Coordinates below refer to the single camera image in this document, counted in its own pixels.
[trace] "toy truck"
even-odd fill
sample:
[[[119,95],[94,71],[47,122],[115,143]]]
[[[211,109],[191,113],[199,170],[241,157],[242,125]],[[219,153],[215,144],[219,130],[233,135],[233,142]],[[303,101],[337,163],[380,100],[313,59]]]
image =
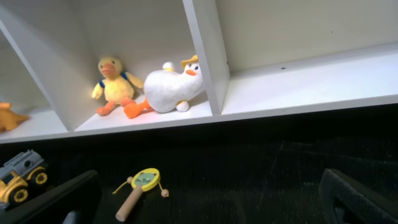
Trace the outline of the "toy truck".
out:
[[[0,208],[18,206],[29,198],[30,187],[47,183],[47,164],[33,150],[21,152],[0,168]]]

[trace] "yellow hat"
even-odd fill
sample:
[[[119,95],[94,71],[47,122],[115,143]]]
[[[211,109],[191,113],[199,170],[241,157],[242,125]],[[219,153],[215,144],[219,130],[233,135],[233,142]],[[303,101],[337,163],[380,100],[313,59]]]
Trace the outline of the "yellow hat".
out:
[[[197,56],[197,55],[194,55],[191,59],[182,61],[182,62],[181,62],[181,66],[182,66],[182,69],[184,69],[185,66],[186,66],[188,63],[198,63],[198,62],[199,62],[198,56]]]

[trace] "truck wheel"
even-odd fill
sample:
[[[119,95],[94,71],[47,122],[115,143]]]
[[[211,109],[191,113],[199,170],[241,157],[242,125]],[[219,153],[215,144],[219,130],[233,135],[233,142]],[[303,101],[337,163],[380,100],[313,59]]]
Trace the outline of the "truck wheel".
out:
[[[28,198],[29,198],[29,193],[27,191],[27,187],[20,186],[11,192],[9,196],[9,201],[12,206],[18,206],[26,202]]]
[[[41,187],[44,186],[47,183],[48,177],[47,174],[45,173],[45,170],[38,170],[36,171],[33,175],[32,178],[30,179],[30,184],[33,187]]]

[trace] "stuffed animal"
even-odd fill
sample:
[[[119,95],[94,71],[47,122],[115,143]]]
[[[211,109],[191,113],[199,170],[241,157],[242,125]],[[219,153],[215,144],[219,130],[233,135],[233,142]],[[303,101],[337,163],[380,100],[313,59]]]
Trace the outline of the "stuffed animal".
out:
[[[102,58],[98,63],[98,69],[105,78],[95,86],[92,97],[99,99],[105,90],[105,99],[108,101],[104,107],[97,109],[99,115],[106,116],[110,114],[116,105],[125,107],[130,103],[135,103],[131,99],[134,89],[129,81],[134,86],[142,88],[144,82],[141,79],[124,72],[122,63],[112,57]]]
[[[196,55],[182,61],[181,66],[184,69],[182,74],[174,71],[171,62],[165,63],[163,70],[149,74],[144,83],[145,101],[127,105],[124,108],[127,117],[134,118],[150,107],[159,113],[166,113],[174,108],[179,112],[188,111],[188,101],[203,91],[203,79]]]
[[[26,115],[19,115],[10,110],[10,103],[0,103],[0,131],[10,131],[29,119]]]

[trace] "white goose plush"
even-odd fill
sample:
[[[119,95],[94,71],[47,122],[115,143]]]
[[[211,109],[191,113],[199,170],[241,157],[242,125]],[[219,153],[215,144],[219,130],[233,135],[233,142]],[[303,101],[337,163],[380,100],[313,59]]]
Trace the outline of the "white goose plush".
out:
[[[147,108],[153,108],[159,113],[189,110],[188,101],[203,91],[203,78],[198,57],[181,62],[184,72],[174,71],[173,63],[167,62],[163,70],[154,71],[148,75],[144,83],[146,100],[143,103],[131,103],[124,108],[128,118],[135,118]]]

